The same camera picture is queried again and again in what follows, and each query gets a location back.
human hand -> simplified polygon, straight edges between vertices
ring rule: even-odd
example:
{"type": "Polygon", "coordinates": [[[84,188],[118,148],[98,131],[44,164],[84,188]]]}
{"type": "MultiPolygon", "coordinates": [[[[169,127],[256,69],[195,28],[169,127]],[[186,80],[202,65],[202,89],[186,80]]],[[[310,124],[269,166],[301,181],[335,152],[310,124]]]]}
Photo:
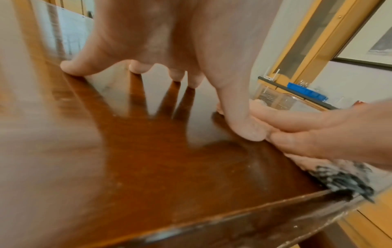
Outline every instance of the human hand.
{"type": "Polygon", "coordinates": [[[250,105],[251,114],[280,131],[269,140],[281,151],[320,159],[347,159],[392,169],[392,100],[321,113],[250,105]]]}

wall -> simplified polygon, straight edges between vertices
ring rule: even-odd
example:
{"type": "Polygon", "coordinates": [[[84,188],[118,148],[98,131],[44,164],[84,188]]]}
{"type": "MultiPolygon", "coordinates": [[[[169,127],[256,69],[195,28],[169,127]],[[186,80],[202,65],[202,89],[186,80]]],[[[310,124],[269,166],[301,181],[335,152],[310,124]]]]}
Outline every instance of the wall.
{"type": "Polygon", "coordinates": [[[371,103],[392,98],[392,71],[330,61],[311,87],[321,88],[331,101],[344,96],[337,107],[357,100],[371,103]]]}
{"type": "Polygon", "coordinates": [[[254,94],[258,76],[272,67],[293,36],[314,0],[283,0],[276,18],[255,61],[250,77],[250,94],[254,94]]]}

blue box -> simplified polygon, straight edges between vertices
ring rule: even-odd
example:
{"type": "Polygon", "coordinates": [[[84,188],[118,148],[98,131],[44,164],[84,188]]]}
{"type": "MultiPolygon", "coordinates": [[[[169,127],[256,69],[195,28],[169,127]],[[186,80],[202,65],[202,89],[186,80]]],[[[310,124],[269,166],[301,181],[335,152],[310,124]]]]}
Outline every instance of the blue box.
{"type": "Polygon", "coordinates": [[[325,101],[325,100],[328,99],[328,97],[326,97],[326,96],[324,96],[324,95],[322,95],[320,93],[317,93],[317,92],[315,92],[313,90],[307,89],[305,87],[302,87],[302,86],[299,86],[299,85],[296,85],[296,84],[293,84],[293,83],[289,83],[287,85],[287,88],[292,89],[292,90],[294,90],[294,91],[296,91],[298,93],[301,93],[301,94],[303,94],[305,96],[317,99],[319,101],[325,101]]]}

glossy table surface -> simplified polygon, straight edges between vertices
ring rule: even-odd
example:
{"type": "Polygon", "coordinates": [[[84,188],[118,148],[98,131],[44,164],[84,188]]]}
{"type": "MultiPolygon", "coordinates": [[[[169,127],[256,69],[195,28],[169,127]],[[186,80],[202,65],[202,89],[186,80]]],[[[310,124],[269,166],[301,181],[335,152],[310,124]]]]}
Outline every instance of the glossy table surface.
{"type": "Polygon", "coordinates": [[[65,75],[91,19],[40,0],[0,16],[1,247],[284,247],[361,200],[235,136],[208,82],[65,75]]]}

fingernail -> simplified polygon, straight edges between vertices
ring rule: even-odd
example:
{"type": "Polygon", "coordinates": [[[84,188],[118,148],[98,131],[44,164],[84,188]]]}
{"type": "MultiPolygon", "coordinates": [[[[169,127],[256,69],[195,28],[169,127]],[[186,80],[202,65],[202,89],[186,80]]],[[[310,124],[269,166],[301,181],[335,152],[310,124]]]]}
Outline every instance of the fingernail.
{"type": "Polygon", "coordinates": [[[277,144],[277,145],[291,145],[294,143],[294,139],[292,135],[282,133],[282,132],[277,132],[271,134],[271,140],[272,143],[277,144]]]}

